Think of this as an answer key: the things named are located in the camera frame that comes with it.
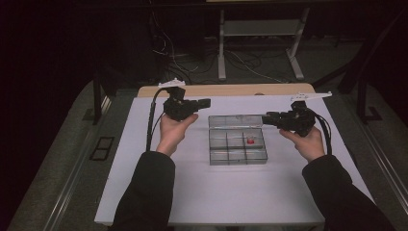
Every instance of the hand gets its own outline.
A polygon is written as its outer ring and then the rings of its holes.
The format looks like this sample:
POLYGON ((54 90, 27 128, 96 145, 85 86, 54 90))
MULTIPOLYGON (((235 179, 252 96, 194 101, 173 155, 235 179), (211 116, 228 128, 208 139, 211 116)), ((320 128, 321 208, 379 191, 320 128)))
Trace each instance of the hand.
POLYGON ((156 151, 171 156, 176 151, 180 141, 184 139, 187 128, 197 119, 198 115, 193 114, 178 122, 168 115, 163 115, 160 121, 160 142, 156 151))
POLYGON ((309 163, 318 157, 324 156, 323 141, 321 139, 321 131, 313 127, 309 134, 302 138, 296 133, 290 131, 279 130, 279 133, 291 140, 294 143, 294 147, 300 152, 300 155, 304 157, 309 163))

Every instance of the dark background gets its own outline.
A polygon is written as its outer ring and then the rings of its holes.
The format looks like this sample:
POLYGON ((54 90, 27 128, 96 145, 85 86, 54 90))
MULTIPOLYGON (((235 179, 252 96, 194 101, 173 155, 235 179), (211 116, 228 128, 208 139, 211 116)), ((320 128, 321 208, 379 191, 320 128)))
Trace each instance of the dark background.
MULTIPOLYGON (((365 37, 393 3, 314 7, 304 36, 365 37)), ((263 12, 248 10, 232 17, 270 13, 263 12)), ((279 12, 280 17, 293 14, 290 9, 279 12)), ((157 16, 177 47, 198 55, 204 37, 217 37, 217 11, 157 11, 157 16)), ((95 74, 111 96, 119 88, 139 88, 160 78, 151 52, 158 28, 149 18, 149 13, 134 11, 84 10, 71 1, 0 2, 2 127, 6 128, 2 129, 5 151, 0 154, 0 230, 7 228, 73 101, 95 74)), ((367 72, 402 118, 408 117, 408 100, 401 97, 408 87, 402 71, 408 64, 407 21, 405 14, 367 72), (385 81, 385 75, 394 80, 385 81)))

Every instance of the red object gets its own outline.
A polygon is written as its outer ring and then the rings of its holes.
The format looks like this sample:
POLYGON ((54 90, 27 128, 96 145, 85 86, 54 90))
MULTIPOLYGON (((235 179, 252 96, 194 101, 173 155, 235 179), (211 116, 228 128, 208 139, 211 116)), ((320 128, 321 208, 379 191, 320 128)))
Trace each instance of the red object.
POLYGON ((252 144, 252 143, 254 143, 254 142, 255 142, 255 141, 254 141, 253 138, 246 138, 246 143, 252 144))

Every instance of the person's left hand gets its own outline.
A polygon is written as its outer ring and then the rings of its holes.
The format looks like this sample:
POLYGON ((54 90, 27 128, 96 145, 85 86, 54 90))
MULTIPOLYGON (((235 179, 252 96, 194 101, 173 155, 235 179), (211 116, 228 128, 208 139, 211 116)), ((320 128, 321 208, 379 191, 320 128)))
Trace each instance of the person's left hand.
POLYGON ((171 156, 177 145, 185 137, 187 128, 198 119, 197 114, 190 115, 179 122, 171 119, 168 115, 163 115, 160 121, 160 142, 156 151, 171 156))

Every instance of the wrist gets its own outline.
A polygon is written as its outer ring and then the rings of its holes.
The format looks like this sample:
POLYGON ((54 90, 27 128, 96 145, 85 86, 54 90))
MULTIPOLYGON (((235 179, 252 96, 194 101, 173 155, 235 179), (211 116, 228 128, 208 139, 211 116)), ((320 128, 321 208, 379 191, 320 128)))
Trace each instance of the wrist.
POLYGON ((174 153, 173 148, 170 148, 169 146, 162 143, 159 143, 159 145, 157 145, 156 151, 165 154, 168 157, 170 157, 171 154, 174 153))

